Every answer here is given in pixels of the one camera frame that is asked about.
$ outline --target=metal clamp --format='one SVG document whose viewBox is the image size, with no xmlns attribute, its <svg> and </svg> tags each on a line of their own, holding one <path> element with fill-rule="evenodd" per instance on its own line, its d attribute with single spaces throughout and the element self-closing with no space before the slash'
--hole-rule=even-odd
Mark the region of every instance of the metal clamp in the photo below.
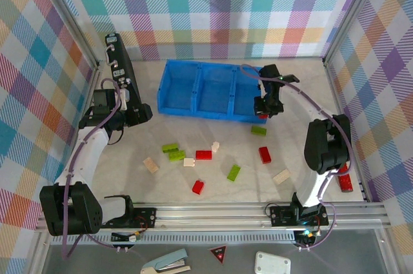
<svg viewBox="0 0 413 274">
<path fill-rule="evenodd" d="M 113 44 L 108 45 L 108 46 L 106 47 L 106 49 L 105 49 L 105 55 L 106 55 L 106 63 L 107 63 L 109 66 L 114 65 L 114 68 L 117 68 L 117 60 L 113 60 L 111 63 L 109 62 L 108 50 L 111 50 L 111 51 L 114 52 L 114 51 L 115 51 L 115 46 L 114 46 Z"/>
</svg>

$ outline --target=blue plastic bin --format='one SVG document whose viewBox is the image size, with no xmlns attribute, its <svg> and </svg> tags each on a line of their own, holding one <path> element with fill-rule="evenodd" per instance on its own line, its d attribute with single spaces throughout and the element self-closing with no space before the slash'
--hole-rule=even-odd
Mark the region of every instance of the blue plastic bin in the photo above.
<svg viewBox="0 0 413 274">
<path fill-rule="evenodd" d="M 254 97 L 261 95 L 257 85 L 234 64 L 168 60 L 157 107 L 169 115 L 265 123 L 254 115 Z"/>
</svg>

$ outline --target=white floor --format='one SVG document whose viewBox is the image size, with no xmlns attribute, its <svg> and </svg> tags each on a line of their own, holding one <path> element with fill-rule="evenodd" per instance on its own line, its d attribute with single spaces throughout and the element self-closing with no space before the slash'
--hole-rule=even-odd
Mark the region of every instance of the white floor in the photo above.
<svg viewBox="0 0 413 274">
<path fill-rule="evenodd" d="M 295 74 L 309 96 L 325 108 L 336 111 L 319 59 L 215 62 L 254 66 L 276 63 L 282 74 Z M 285 105 L 284 113 L 268 120 L 266 137 L 252 135 L 251 124 L 161 115 L 157 112 L 156 95 L 164 67 L 164 61 L 134 63 L 142 101 L 151 106 L 154 116 L 147 123 L 126 128 L 121 142 L 104 149 L 92 185 L 95 196 L 100 199 L 107 195 L 127 194 L 134 202 L 290 201 L 305 172 L 312 172 L 303 156 L 308 123 L 301 122 L 288 105 Z M 109 67 L 103 73 L 105 76 L 110 77 Z M 114 133 L 112 140 L 118 136 Z M 161 150 L 164 144 L 178 142 L 187 157 L 194 157 L 196 150 L 209 150 L 214 141 L 221 147 L 212 161 L 197 161 L 194 168 L 184 168 L 182 161 L 169 162 Z M 267 146 L 270 151 L 270 164 L 261 163 L 258 148 L 262 146 Z M 159 166 L 155 174 L 143 165 L 147 157 Z M 240 165 L 241 171 L 236 181 L 230 182 L 227 175 L 233 164 Z M 276 185 L 272 178 L 286 168 L 290 170 L 291 178 Z M 351 177 L 354 192 L 341 193 L 333 179 L 325 200 L 362 201 L 356 174 L 352 172 Z M 191 190 L 197 179 L 205 181 L 201 195 Z"/>
</svg>

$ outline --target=red block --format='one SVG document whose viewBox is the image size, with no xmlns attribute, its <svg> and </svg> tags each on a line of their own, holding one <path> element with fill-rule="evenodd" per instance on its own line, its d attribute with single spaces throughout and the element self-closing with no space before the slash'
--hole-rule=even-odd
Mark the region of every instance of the red block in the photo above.
<svg viewBox="0 0 413 274">
<path fill-rule="evenodd" d="M 200 195 L 202 190 L 204 189 L 204 184 L 205 183 L 202 181 L 196 181 L 194 187 L 192 187 L 192 191 L 197 195 Z"/>
<path fill-rule="evenodd" d="M 195 152 L 196 160 L 212 160 L 212 150 L 197 150 Z"/>
<path fill-rule="evenodd" d="M 259 151 L 259 155 L 261 156 L 261 160 L 263 161 L 263 164 L 271 162 L 271 156 L 270 156 L 270 153 L 268 152 L 267 147 L 260 147 L 258 151 Z"/>
<path fill-rule="evenodd" d="M 342 167 L 338 172 L 339 173 L 344 173 L 348 170 L 347 163 Z M 351 178 L 350 174 L 346 174 L 343 176 L 338 177 L 338 183 L 340 185 L 341 192 L 352 192 L 353 191 L 353 185 L 351 183 Z"/>
</svg>

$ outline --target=black mounting plate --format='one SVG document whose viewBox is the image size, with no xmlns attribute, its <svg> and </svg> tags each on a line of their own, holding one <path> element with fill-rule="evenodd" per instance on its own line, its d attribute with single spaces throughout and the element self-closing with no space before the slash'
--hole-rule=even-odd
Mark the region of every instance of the black mounting plate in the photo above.
<svg viewBox="0 0 413 274">
<path fill-rule="evenodd" d="M 324 206 L 321 207 L 319 213 L 316 215 L 320 220 L 320 226 L 328 226 L 327 211 Z M 305 227 L 317 227 L 318 221 L 315 216 L 312 219 L 296 220 L 296 217 L 291 212 L 290 206 L 271 206 L 270 217 L 272 227 L 283 226 L 305 226 Z"/>
<path fill-rule="evenodd" d="M 134 208 L 129 217 L 123 215 L 122 217 L 114 218 L 106 224 L 102 224 L 101 229 L 141 229 L 146 228 L 145 221 L 148 224 L 148 229 L 155 228 L 156 208 Z"/>
</svg>

